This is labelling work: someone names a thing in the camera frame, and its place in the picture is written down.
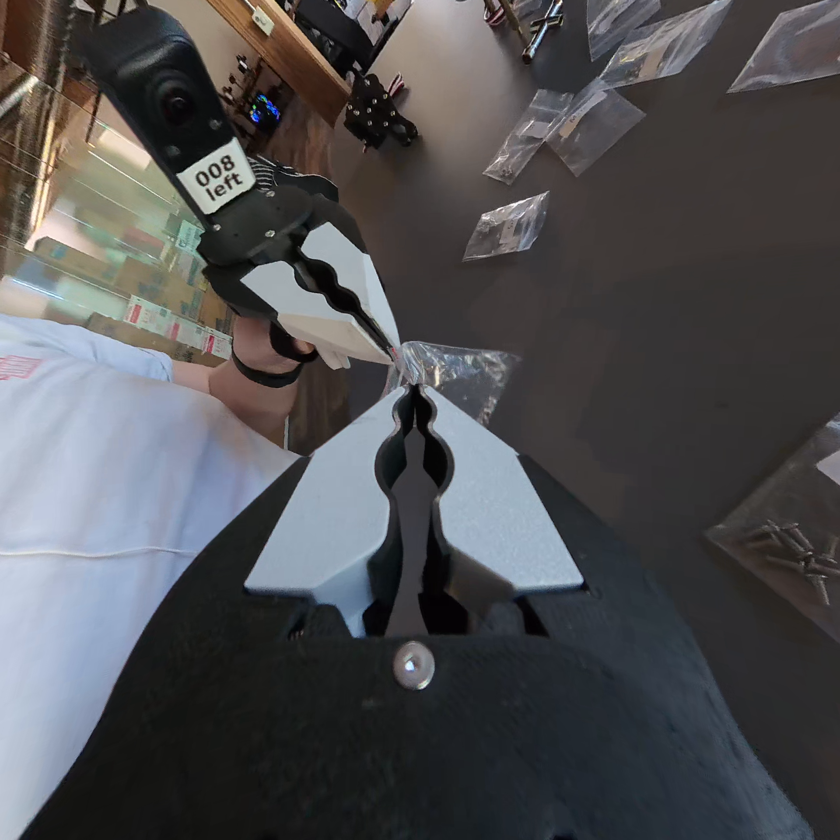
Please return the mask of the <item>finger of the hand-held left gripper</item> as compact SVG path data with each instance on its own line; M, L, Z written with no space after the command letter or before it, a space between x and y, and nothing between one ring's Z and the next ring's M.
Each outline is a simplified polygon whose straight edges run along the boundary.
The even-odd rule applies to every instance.
M366 297L359 314L340 312L323 294L303 290L293 269L282 262L253 268L241 282L293 339L312 344L330 369L348 369L351 360L392 365L396 323L372 261L364 259L360 265L350 281L350 290Z
M338 291L350 293L354 304L345 305L383 350L396 350L400 338L391 305L371 257L331 223L311 231L302 254L332 270Z

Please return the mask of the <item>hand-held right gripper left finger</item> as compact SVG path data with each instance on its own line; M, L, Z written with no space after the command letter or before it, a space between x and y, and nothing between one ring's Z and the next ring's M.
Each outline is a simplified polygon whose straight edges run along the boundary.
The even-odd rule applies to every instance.
M393 487L413 393L402 386L318 448L245 581L257 595L335 606L354 637L383 636L403 572Z

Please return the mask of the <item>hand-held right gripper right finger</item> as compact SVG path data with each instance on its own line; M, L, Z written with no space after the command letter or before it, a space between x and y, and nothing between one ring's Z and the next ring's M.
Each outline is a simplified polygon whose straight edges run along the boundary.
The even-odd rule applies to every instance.
M584 577L519 453L434 389L415 387L423 467L437 488L423 594L462 607L580 590Z

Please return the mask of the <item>clear zip bag red strip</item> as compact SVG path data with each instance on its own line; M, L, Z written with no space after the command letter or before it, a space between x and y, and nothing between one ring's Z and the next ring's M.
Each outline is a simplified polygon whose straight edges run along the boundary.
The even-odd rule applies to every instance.
M502 393L522 357L502 350L468 349L422 341L404 342L390 367L383 395L398 387L435 389L483 427L488 427Z

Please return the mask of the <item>person's left forearm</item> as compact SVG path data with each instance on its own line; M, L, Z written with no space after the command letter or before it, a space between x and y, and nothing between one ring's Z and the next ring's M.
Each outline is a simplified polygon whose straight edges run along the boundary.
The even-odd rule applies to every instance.
M269 438L285 426L298 396L298 383L271 387L250 380L228 360L216 367L174 361L173 382L210 395L263 437Z

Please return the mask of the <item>dark grey desk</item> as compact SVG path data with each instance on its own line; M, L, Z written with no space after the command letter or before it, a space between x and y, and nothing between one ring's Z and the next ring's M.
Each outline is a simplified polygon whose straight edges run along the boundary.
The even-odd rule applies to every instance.
M482 172L536 90L576 93L585 2L531 64L482 2L416 2L375 64L421 140L334 179L403 340L521 357L493 432L634 546L692 628L746 739L838 838L838 645L704 540L838 412L838 77L729 94L779 14L734 2L643 120L581 176L540 149Z

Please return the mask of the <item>person's left hand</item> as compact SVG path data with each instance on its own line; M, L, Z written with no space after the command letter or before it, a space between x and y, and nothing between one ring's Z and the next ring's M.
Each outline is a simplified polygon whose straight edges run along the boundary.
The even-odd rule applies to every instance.
M266 320L237 318L231 359L211 370L208 390L237 414L287 413L297 393L303 357L313 346L292 339L282 355L271 340Z

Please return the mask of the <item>striped cloth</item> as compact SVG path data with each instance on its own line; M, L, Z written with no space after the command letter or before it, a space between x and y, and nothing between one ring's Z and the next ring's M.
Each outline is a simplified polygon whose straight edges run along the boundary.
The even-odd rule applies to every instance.
M290 186L301 189L310 196L321 195L335 203L340 200L338 187L328 177L301 173L290 165L281 164L263 155L247 155L246 160L255 176L256 188L263 193Z

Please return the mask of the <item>stacked cartons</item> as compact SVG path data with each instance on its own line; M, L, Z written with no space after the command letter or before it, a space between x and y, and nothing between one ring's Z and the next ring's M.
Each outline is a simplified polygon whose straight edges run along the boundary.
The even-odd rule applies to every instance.
M202 229L58 203L31 234L2 234L2 312L88 329L178 361L230 357L233 313L210 291Z

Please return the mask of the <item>person's white t-shirt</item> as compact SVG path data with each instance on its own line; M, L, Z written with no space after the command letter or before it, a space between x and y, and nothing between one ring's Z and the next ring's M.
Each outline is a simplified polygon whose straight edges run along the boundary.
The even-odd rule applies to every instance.
M19 838L90 738L195 557L297 458L173 360L1 318L1 837Z

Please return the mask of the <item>scattered small clear parts bags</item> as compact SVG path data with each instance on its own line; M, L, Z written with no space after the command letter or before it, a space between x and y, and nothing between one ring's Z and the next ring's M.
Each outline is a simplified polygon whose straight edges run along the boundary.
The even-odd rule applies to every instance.
M709 560L697 535L838 413L838 2L663 2L574 96L522 179L550 191L501 257L478 333L526 363L511 441L617 526L719 641L755 624L838 653L795 572Z

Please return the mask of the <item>metal cross wrench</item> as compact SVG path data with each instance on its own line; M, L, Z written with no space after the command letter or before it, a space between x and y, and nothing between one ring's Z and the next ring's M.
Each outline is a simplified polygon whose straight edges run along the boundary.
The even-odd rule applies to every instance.
M563 23L564 1L551 1L547 10L531 21L528 30L530 38L521 54L521 60L525 66L531 65L546 35L559 30Z

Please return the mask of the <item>black metal bracket assembly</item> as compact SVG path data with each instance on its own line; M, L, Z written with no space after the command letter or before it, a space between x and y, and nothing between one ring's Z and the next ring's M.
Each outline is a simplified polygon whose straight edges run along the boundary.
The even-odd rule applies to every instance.
M379 150L388 138L393 138L404 148L418 140L417 126L405 118L396 106L396 97L405 91L401 73L396 73L387 86L373 73L354 74L343 125L362 142L363 151Z

